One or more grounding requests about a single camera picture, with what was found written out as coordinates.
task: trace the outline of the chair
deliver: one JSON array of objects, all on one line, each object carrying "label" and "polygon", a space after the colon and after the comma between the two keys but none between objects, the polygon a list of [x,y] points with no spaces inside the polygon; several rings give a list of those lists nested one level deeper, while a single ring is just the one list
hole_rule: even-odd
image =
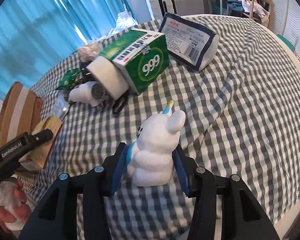
[{"label": "chair", "polygon": [[[272,2],[272,0],[261,0],[262,2],[264,2],[264,3],[266,3],[266,4],[268,4],[268,6],[267,6],[267,11],[270,13],[270,15],[271,15],[271,6],[273,5],[273,2]],[[246,12],[242,12],[242,14],[243,15],[245,15],[245,16],[247,16],[247,17],[249,17],[250,19],[253,19],[253,20],[255,20],[255,21],[257,21],[257,22],[259,22],[260,21],[260,18],[258,17],[255,17],[254,15],[253,15],[253,8],[254,8],[254,3],[255,2],[257,2],[257,0],[252,0],[252,2],[251,2],[251,8],[250,8],[250,12],[249,13],[246,13]],[[230,12],[230,8],[229,8],[229,6],[227,5],[227,15],[229,15],[229,12]]]}]

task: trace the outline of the white unicorn figurine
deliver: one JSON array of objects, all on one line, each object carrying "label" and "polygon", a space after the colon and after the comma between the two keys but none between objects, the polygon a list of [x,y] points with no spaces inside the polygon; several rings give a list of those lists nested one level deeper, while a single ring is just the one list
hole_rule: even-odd
[{"label": "white unicorn figurine", "polygon": [[172,114],[172,106],[170,101],[163,112],[145,120],[128,149],[126,166],[136,186],[164,185],[174,175],[171,152],[179,143],[186,114],[181,110]]}]

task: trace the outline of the box with barcode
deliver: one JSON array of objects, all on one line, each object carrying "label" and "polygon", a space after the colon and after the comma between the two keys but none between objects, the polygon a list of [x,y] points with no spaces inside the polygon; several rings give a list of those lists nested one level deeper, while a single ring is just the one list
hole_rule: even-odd
[{"label": "box with barcode", "polygon": [[109,44],[100,56],[109,59],[140,95],[169,66],[164,33],[132,29]]}]

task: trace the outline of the white suitcase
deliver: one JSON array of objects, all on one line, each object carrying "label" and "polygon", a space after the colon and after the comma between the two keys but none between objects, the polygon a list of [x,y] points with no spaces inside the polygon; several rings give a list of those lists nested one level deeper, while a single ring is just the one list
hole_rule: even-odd
[{"label": "white suitcase", "polygon": [[171,0],[146,0],[146,3],[153,20],[163,19],[166,12],[175,13]]}]

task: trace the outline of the human hand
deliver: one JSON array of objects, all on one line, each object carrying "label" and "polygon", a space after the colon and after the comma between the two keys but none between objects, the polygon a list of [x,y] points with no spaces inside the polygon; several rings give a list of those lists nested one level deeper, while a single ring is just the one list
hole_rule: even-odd
[{"label": "human hand", "polygon": [[16,221],[16,217],[21,218],[22,223],[28,221],[29,215],[31,214],[31,209],[26,205],[27,197],[25,192],[22,190],[23,184],[20,179],[17,179],[17,186],[14,189],[14,195],[20,199],[21,205],[14,207],[14,214],[11,214],[9,211],[5,210],[3,206],[0,206],[0,225],[5,232],[10,232],[6,227],[5,223],[13,223]]}]

